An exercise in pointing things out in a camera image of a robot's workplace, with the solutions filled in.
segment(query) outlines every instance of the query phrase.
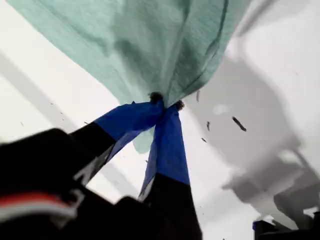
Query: green cloth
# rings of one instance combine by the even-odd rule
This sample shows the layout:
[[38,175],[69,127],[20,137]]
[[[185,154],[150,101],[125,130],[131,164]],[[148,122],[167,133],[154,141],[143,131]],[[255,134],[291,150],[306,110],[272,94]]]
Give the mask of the green cloth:
[[120,104],[157,91],[166,107],[211,79],[250,2],[7,1]]

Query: red stripe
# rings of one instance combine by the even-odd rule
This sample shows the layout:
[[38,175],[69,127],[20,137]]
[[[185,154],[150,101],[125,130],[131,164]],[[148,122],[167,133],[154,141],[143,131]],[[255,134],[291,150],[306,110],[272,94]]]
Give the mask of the red stripe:
[[0,207],[30,202],[51,202],[67,207],[67,204],[61,201],[57,196],[44,192],[26,192],[0,197]]

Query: blue object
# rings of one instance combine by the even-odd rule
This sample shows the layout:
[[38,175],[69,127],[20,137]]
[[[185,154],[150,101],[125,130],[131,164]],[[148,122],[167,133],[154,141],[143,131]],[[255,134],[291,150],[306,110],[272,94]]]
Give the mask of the blue object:
[[175,105],[168,108],[155,125],[141,192],[156,173],[190,185],[181,122]]
[[164,113],[164,102],[125,104],[114,108],[94,122],[115,141],[107,162],[141,132],[156,125]]

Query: black object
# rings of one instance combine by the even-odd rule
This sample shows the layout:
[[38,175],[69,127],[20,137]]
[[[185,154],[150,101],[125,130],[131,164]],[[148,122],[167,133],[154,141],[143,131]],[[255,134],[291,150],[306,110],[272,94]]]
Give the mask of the black object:
[[237,118],[235,118],[234,116],[232,117],[232,120],[239,126],[239,128],[242,130],[242,131],[247,131],[247,129],[241,124],[241,122],[239,122],[239,120]]
[[253,223],[254,240],[318,240],[320,235],[320,212],[314,214],[310,229],[289,230],[263,220]]
[[70,135],[52,129],[1,145],[0,198],[42,192],[68,205],[73,200],[72,191],[83,195],[75,219],[61,221],[55,215],[35,212],[0,221],[1,235],[42,239],[201,239],[189,185],[156,174],[143,202],[125,197],[115,205],[84,187],[104,166],[114,144],[111,136],[90,123]]

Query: mint green fabric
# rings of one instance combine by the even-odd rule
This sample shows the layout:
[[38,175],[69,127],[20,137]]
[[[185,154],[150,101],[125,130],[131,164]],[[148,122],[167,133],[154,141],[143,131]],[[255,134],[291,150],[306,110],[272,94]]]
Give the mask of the mint green fabric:
[[211,79],[250,0],[7,2],[120,104],[169,107]]

